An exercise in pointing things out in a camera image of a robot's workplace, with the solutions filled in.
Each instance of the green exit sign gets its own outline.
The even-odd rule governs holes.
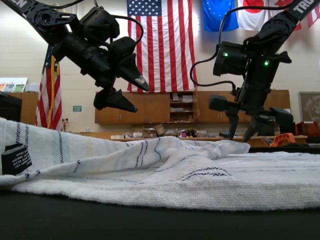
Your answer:
[[[74,112],[82,112],[82,106],[73,106]]]

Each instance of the black table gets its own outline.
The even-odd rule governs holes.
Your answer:
[[[177,229],[175,239],[320,239],[320,209],[176,210],[16,192],[0,192],[0,209],[1,240],[167,239]]]

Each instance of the orange object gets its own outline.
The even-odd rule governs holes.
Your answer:
[[[266,137],[263,137],[261,140],[264,141],[264,143],[267,144],[271,148],[280,147],[281,146],[280,143],[283,140],[287,140],[288,143],[290,143],[290,144],[295,144],[296,143],[295,136],[292,133],[280,134],[280,135],[275,137],[273,142],[272,142],[271,139],[266,138]]]

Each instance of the european union flag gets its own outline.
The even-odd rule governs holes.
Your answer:
[[[204,29],[218,32],[222,19],[234,8],[235,0],[203,0]],[[225,20],[222,30],[231,31],[238,27],[237,15],[233,12]]]

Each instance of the cable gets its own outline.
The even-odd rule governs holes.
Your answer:
[[[289,7],[291,7],[295,1],[292,1],[290,4],[285,5],[285,6],[240,6],[240,7],[236,7],[234,9],[231,9],[230,11],[227,12],[227,14],[224,16],[224,18],[221,21],[220,24],[220,28],[219,28],[219,40],[218,40],[218,45],[220,45],[221,43],[221,34],[222,34],[222,30],[225,24],[225,21],[227,19],[227,17],[232,14],[233,12],[239,11],[239,10],[245,10],[245,9],[257,9],[257,10],[284,10],[287,9]]]
[[[94,5],[95,5],[97,8],[99,8],[99,5],[98,5],[97,0],[93,0],[93,1],[94,1]]]
[[[220,24],[220,28],[219,28],[219,38],[218,38],[218,45],[220,46],[221,44],[221,34],[222,34],[222,30],[223,30],[223,27],[224,27],[224,24],[225,24],[225,21],[227,19],[227,17],[233,13],[233,12],[236,12],[236,11],[239,11],[239,10],[245,10],[245,9],[257,9],[257,10],[284,10],[284,9],[287,9],[289,7],[291,7],[295,1],[297,0],[293,0],[290,4],[288,5],[285,5],[285,6],[281,6],[281,7],[274,7],[274,6],[240,6],[240,7],[236,7],[234,9],[231,9],[230,11],[227,12],[227,14],[224,16],[224,18],[222,19],[221,21],[221,24]],[[199,87],[211,87],[211,86],[215,86],[215,85],[220,85],[220,84],[231,84],[232,85],[232,91],[235,91],[236,90],[236,85],[233,81],[218,81],[218,82],[214,82],[214,83],[209,83],[209,84],[200,84],[198,82],[196,82],[194,80],[194,77],[193,77],[193,70],[194,68],[196,67],[196,65],[198,64],[202,64],[202,63],[206,63],[206,62],[209,62],[211,60],[213,60],[218,54],[218,49],[216,49],[215,53],[213,54],[212,57],[206,59],[206,60],[202,60],[202,61],[197,61],[195,62],[191,69],[190,69],[190,79],[191,81],[199,86]]]
[[[139,27],[140,27],[140,29],[141,29],[141,35],[140,35],[140,37],[138,38],[138,40],[136,41],[136,44],[138,44],[140,41],[141,41],[141,39],[142,39],[142,37],[143,37],[143,35],[144,35],[144,27],[141,25],[141,23],[139,22],[139,21],[137,21],[137,20],[135,20],[134,18],[132,18],[132,17],[129,17],[129,16],[119,16],[119,15],[112,15],[114,18],[116,18],[116,19],[125,19],[125,20],[128,20],[128,21],[132,21],[132,22],[135,22]]]
[[[48,6],[53,8],[53,9],[66,9],[66,8],[72,7],[73,5],[79,4],[79,3],[83,2],[83,1],[85,1],[85,0],[77,0],[77,1],[70,2],[70,3],[65,4],[65,5],[62,5],[62,6],[53,6],[53,5],[48,5]]]
[[[209,83],[209,84],[200,84],[198,82],[196,82],[194,80],[194,76],[193,76],[193,70],[194,68],[196,67],[196,65],[198,64],[202,64],[202,63],[206,63],[206,62],[210,62],[211,60],[215,59],[215,57],[217,56],[217,51],[213,54],[212,57],[208,58],[208,59],[205,59],[205,60],[202,60],[202,61],[197,61],[195,62],[192,67],[191,67],[191,70],[190,70],[190,79],[191,81],[199,86],[199,87],[211,87],[211,86],[215,86],[215,85],[220,85],[220,84],[231,84],[232,85],[232,91],[235,91],[236,90],[236,85],[234,84],[233,81],[218,81],[218,82],[214,82],[214,83]]]

